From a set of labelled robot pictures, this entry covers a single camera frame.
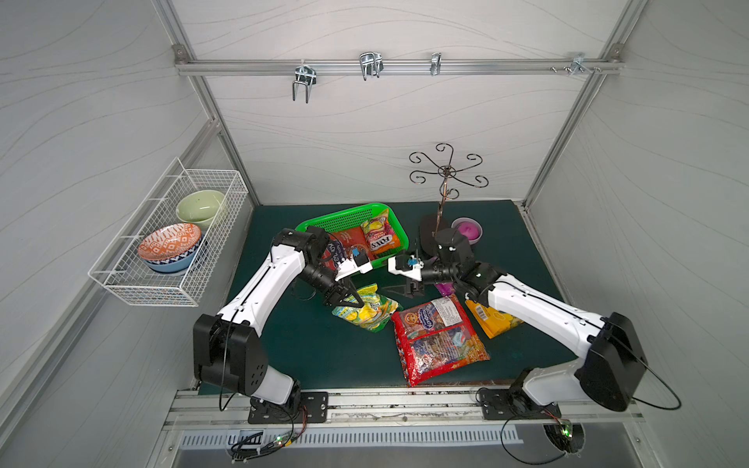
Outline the orange Fox's candy bag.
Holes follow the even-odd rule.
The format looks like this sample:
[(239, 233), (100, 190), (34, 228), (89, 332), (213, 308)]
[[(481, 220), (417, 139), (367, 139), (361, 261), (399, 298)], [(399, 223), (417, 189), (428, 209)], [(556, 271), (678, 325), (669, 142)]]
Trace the orange Fox's candy bag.
[(370, 252), (376, 257), (401, 247), (400, 238), (390, 223), (390, 210), (384, 210), (361, 224)]

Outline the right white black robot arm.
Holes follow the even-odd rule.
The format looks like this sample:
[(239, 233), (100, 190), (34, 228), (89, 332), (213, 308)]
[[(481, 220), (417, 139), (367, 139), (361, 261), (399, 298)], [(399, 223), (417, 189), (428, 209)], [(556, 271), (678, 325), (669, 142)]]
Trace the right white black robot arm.
[(508, 313), (552, 337), (575, 360), (524, 370), (506, 394), (519, 415), (563, 402), (591, 401), (609, 410), (627, 410), (647, 370), (647, 360), (632, 322), (619, 313), (608, 317), (577, 309), (542, 294), (510, 273), (476, 261), (468, 239), (454, 228), (435, 238), (437, 255), (398, 253), (387, 269), (404, 276), (412, 291), (450, 283), (463, 298)]

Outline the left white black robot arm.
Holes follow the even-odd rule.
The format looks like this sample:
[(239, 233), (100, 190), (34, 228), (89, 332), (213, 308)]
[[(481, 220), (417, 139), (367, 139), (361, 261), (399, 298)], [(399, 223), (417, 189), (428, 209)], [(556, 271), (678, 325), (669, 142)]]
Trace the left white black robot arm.
[(238, 295), (214, 315), (203, 314), (192, 329), (194, 377), (230, 394), (241, 394), (291, 413), (300, 405), (300, 384), (268, 364), (263, 328), (283, 294), (296, 280), (321, 294), (330, 307), (362, 307), (349, 277), (373, 269), (366, 253), (345, 257), (331, 269), (325, 259), (331, 234), (312, 226), (286, 228)]

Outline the red cookie bag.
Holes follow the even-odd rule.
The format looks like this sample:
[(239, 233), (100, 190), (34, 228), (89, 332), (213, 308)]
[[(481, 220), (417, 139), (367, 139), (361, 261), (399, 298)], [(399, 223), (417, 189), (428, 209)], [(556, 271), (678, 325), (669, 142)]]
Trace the red cookie bag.
[(360, 226), (345, 229), (330, 234), (330, 240), (323, 255), (325, 265), (333, 270), (339, 269), (339, 265), (349, 257), (352, 252), (363, 252), (369, 261), (375, 261), (376, 256), (371, 252), (369, 243)]

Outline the green plastic basket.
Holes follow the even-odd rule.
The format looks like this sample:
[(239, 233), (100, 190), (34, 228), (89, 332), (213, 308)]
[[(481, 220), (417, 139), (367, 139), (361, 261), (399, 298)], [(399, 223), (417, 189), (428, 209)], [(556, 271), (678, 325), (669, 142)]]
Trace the green plastic basket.
[(316, 226), (325, 229), (329, 233), (336, 234), (345, 229), (361, 226), (361, 224), (366, 220), (370, 220), (385, 211), (389, 212), (388, 223), (394, 231), (394, 236), (399, 239), (400, 245), (395, 249), (391, 249), (382, 257), (378, 257), (372, 261), (373, 269), (379, 269), (387, 265), (387, 261), (390, 257), (394, 257), (394, 255), (407, 251), (410, 247), (409, 237), (398, 216), (396, 216), (394, 210), (386, 204), (369, 203), (331, 214), (324, 214), (324, 216), (318, 216), (317, 218), (310, 218), (310, 220), (305, 220), (300, 223), (296, 227), (296, 230), (306, 232), (309, 226)]

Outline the green Fox's candy bag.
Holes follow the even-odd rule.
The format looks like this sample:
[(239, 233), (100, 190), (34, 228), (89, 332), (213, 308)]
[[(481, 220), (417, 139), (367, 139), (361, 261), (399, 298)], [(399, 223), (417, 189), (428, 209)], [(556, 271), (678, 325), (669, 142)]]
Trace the green Fox's candy bag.
[(357, 293), (364, 302), (363, 307), (339, 306), (332, 311), (332, 315), (368, 332), (378, 333), (402, 309), (399, 302), (384, 296), (376, 283), (359, 289)]

